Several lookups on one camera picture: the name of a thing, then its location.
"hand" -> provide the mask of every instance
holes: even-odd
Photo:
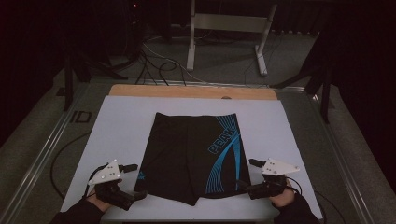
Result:
[[[292,189],[284,189],[281,194],[269,197],[269,199],[276,207],[284,207],[294,201],[294,191]]]
[[[91,196],[88,196],[86,201],[93,203],[96,207],[98,207],[102,212],[105,212],[108,208],[110,208],[112,205],[110,203],[105,203],[100,201],[97,197],[96,197],[96,192],[95,192],[95,188],[93,188],[90,192]]]

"white stand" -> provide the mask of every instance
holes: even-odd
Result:
[[[267,76],[267,69],[262,55],[262,50],[264,49],[265,41],[267,40],[275,11],[276,5],[272,5],[267,18],[201,14],[195,13],[195,0],[191,0],[191,34],[189,55],[187,58],[187,70],[190,72],[194,70],[195,29],[240,31],[262,33],[262,42],[259,46],[256,46],[255,52],[260,67],[260,74],[262,76]]]

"blue stripe pattern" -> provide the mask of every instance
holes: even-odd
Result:
[[[236,119],[233,115],[228,116],[218,116],[217,117],[219,124],[223,127],[224,130],[232,130],[233,135],[231,136],[231,142],[227,145],[226,148],[221,152],[215,164],[212,167],[209,178],[207,179],[206,184],[206,194],[208,193],[218,193],[224,192],[224,188],[221,184],[221,167],[224,162],[224,158],[228,153],[230,147],[233,147],[233,154],[235,158],[235,173],[236,179],[239,179],[240,174],[240,161],[241,161],[241,141],[240,141],[240,133],[237,130]],[[235,184],[235,190],[238,190],[238,185]]]

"wooden edge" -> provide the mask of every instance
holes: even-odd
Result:
[[[270,89],[234,88],[234,87],[185,87],[185,86],[149,86],[149,85],[114,85],[111,96],[148,96],[148,97],[182,97],[210,99],[245,99],[277,100]]]

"table leg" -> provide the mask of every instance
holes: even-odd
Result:
[[[264,55],[262,54],[262,51],[264,49],[265,42],[267,41],[268,34],[270,33],[271,29],[271,24],[274,18],[274,14],[276,11],[276,5],[272,5],[270,9],[270,13],[267,17],[267,23],[265,24],[265,29],[264,32],[262,33],[262,42],[260,45],[256,46],[256,57],[257,57],[257,62],[259,64],[260,68],[260,75],[262,76],[267,76],[267,67],[265,66],[265,61],[264,61]]]

